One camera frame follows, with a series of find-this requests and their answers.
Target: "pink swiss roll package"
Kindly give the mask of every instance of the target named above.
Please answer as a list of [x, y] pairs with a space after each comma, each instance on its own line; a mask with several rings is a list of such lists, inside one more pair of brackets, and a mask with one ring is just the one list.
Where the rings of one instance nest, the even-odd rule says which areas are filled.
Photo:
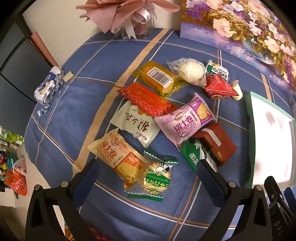
[[166, 137], [180, 149], [183, 141], [215, 120], [215, 116], [199, 94], [195, 93], [188, 104], [167, 115], [155, 117], [154, 120]]

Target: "screw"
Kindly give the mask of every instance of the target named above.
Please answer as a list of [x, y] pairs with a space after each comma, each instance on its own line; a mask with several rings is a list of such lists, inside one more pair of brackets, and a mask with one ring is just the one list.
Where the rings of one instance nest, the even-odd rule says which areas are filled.
[[233, 182], [233, 181], [230, 181], [229, 183], [228, 183], [228, 185], [230, 186], [230, 187], [232, 187], [232, 188], [234, 188], [234, 187], [236, 187], [236, 183], [235, 182]]
[[69, 185], [67, 181], [61, 183], [62, 188], [66, 188]]
[[260, 185], [256, 185], [256, 189], [258, 190], [258, 191], [262, 191], [262, 187], [260, 186]]
[[35, 191], [38, 191], [40, 188], [41, 188], [41, 186], [39, 184], [37, 184], [37, 185], [34, 186], [34, 190]]

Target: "cabinet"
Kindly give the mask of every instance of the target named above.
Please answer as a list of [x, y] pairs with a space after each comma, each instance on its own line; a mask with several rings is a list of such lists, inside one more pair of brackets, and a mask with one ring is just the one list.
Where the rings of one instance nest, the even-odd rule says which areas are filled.
[[51, 67], [14, 23], [0, 43], [0, 126], [24, 136], [35, 89]]

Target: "blue bedsheet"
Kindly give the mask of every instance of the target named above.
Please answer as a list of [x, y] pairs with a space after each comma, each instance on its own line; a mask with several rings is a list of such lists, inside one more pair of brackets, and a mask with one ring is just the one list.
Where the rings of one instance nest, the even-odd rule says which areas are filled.
[[[239, 80], [244, 94], [253, 91], [265, 98], [270, 96], [272, 102], [292, 115], [295, 99], [285, 96], [259, 71], [219, 49], [180, 38], [178, 31], [156, 29], [147, 40], [120, 40], [110, 33], [98, 33], [63, 65], [66, 73], [74, 74], [74, 79], [64, 83], [61, 94], [54, 96], [51, 109], [44, 116], [38, 118], [36, 111], [41, 106], [36, 106], [26, 131], [26, 151], [49, 185], [55, 187], [62, 181], [71, 180], [73, 173], [94, 158], [87, 151], [87, 144], [115, 128], [109, 121], [126, 101], [116, 94], [116, 90], [122, 87], [120, 83], [128, 85], [135, 80], [125, 76], [130, 66], [149, 60], [166, 66], [167, 60], [182, 57], [205, 64], [212, 59], [228, 69], [230, 83]], [[174, 93], [169, 101], [180, 107], [193, 97], [194, 92], [204, 98], [237, 146], [219, 172], [227, 181], [233, 180], [243, 186], [248, 161], [244, 99], [214, 101], [200, 87], [190, 85]], [[143, 146], [131, 134], [119, 133], [143, 153]], [[161, 131], [148, 150], [160, 158], [174, 156], [179, 159], [163, 202], [127, 199], [122, 180], [100, 161], [97, 182], [80, 209], [82, 218], [113, 240], [198, 240], [219, 209], [177, 148]], [[224, 239], [231, 236], [240, 211]]]

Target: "wall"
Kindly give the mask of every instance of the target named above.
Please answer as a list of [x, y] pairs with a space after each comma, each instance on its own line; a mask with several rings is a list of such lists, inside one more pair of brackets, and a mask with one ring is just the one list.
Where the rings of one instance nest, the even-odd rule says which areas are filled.
[[[181, 5], [181, 0], [169, 0]], [[23, 16], [32, 32], [37, 31], [59, 65], [100, 29], [90, 20], [79, 19], [85, 11], [75, 6], [86, 0], [36, 0]], [[156, 6], [155, 27], [180, 29], [181, 13]]]

